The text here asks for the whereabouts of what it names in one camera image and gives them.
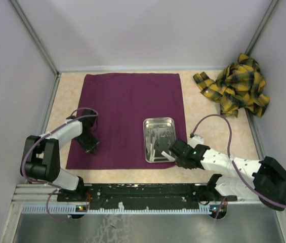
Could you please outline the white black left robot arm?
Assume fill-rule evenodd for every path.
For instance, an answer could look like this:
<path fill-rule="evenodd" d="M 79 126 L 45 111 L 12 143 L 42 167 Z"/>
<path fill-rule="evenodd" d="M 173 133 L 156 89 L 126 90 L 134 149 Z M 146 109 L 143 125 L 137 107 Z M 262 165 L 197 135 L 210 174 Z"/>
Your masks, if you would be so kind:
<path fill-rule="evenodd" d="M 61 168 L 60 149 L 74 140 L 85 153 L 95 154 L 99 140 L 93 136 L 91 127 L 97 119 L 96 110 L 81 107 L 51 132 L 28 136 L 20 166 L 21 176 L 31 183 L 67 190 L 71 198 L 82 200 L 86 195 L 83 179 Z"/>

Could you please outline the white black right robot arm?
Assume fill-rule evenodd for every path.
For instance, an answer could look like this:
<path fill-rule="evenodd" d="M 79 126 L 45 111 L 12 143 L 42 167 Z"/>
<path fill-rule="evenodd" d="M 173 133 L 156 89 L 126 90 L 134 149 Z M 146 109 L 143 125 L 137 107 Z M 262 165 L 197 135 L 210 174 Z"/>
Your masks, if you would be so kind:
<path fill-rule="evenodd" d="M 215 183 L 207 187 L 212 200 L 234 195 L 238 200 L 260 200 L 276 211 L 286 209 L 286 170 L 272 157 L 242 159 L 181 139 L 171 144 L 169 151 L 179 167 L 219 173 Z"/>

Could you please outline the steel instrument tray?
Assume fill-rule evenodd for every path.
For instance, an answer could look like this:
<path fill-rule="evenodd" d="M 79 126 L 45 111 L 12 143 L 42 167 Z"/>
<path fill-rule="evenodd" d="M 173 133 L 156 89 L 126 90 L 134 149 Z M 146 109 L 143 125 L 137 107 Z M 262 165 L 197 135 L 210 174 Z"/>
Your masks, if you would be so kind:
<path fill-rule="evenodd" d="M 169 130 L 172 132 L 172 143 L 176 140 L 176 130 L 175 130 L 175 123 L 174 120 L 170 117 L 162 117 L 162 118 L 148 118 L 143 122 L 143 134 L 144 134 L 144 153 L 145 153 L 145 160 L 147 161 L 147 151 L 146 151 L 146 144 L 147 144 L 147 129 L 148 128 L 157 128 L 159 132 L 159 149 L 155 151 L 154 155 L 154 162 L 150 164 L 157 164 L 157 163 L 174 163 L 175 161 L 169 161 L 165 157 L 161 155 L 162 151 L 165 151 L 169 155 L 175 158 L 175 155 L 169 151 L 169 147 L 164 146 L 160 143 L 160 134 L 163 131 Z"/>

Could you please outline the purple cloth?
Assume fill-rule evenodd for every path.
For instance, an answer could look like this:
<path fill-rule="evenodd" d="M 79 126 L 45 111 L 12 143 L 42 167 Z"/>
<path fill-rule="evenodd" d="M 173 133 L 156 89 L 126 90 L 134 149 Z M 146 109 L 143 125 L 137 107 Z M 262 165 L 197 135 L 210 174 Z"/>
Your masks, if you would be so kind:
<path fill-rule="evenodd" d="M 148 163 L 144 155 L 143 122 L 170 117 L 176 135 L 186 141 L 183 94 L 178 74 L 107 73 L 86 75 L 79 107 L 98 111 L 94 136 L 97 153 L 86 153 L 72 141 L 67 169 L 167 169 L 174 163 Z"/>

